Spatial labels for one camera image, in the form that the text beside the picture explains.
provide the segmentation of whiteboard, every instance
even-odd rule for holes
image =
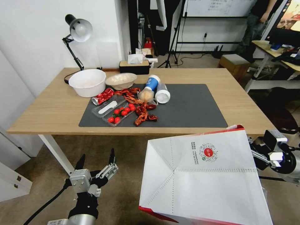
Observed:
[[[243,17],[248,15],[255,2],[256,0],[186,0],[183,16],[187,12],[188,17]]]

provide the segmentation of person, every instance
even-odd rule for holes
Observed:
[[[255,47],[251,41],[260,40],[268,20],[278,9],[283,0],[257,0],[247,17],[247,29],[242,41],[236,48],[236,54],[250,63],[254,62],[253,53]]]

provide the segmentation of black shirt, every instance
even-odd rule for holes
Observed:
[[[270,15],[269,15],[268,19],[270,19],[272,14],[274,12],[276,12],[278,7],[281,5],[282,1],[283,0],[277,0],[275,2],[275,5],[274,5],[272,11],[270,12]],[[269,4],[269,0],[257,0],[255,5],[251,9],[251,13],[258,16],[259,18],[261,18],[263,16],[263,14],[267,11],[268,4]]]

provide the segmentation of wooden stool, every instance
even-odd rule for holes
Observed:
[[[249,66],[250,63],[237,54],[223,55],[218,64],[218,68],[228,69],[237,81],[246,74]]]

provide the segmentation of tripod stand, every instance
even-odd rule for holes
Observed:
[[[179,18],[178,18],[177,26],[174,28],[175,33],[174,33],[172,44],[171,44],[171,47],[170,47],[170,50],[169,50],[168,59],[165,62],[163,62],[161,65],[159,65],[157,68],[160,68],[163,64],[166,64],[165,68],[168,68],[168,66],[170,66],[170,68],[171,68],[171,64],[170,64],[170,56],[171,56],[171,54],[173,54],[174,57],[175,57],[175,59],[176,59],[175,63],[178,62],[178,59],[176,57],[176,49],[175,49],[175,51],[173,51],[172,48],[173,48],[173,45],[174,45],[174,41],[175,41],[176,35],[177,35],[177,42],[178,42],[181,17],[183,15],[185,1],[186,0],[182,0],[180,15],[179,15]]]

